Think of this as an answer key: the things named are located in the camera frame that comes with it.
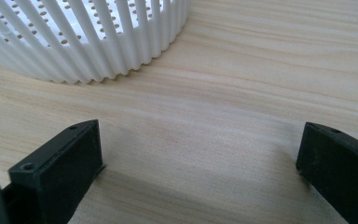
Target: light wood surface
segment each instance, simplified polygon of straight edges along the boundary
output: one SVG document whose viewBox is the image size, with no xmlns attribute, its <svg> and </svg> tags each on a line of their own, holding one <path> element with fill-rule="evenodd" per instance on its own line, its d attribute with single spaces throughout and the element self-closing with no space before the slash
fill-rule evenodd
<svg viewBox="0 0 358 224">
<path fill-rule="evenodd" d="M 196 0 L 168 50 L 103 83 L 0 67 L 0 186 L 88 119 L 108 167 L 70 223 L 345 223 L 295 163 L 306 121 L 358 138 L 358 1 Z"/>
</svg>

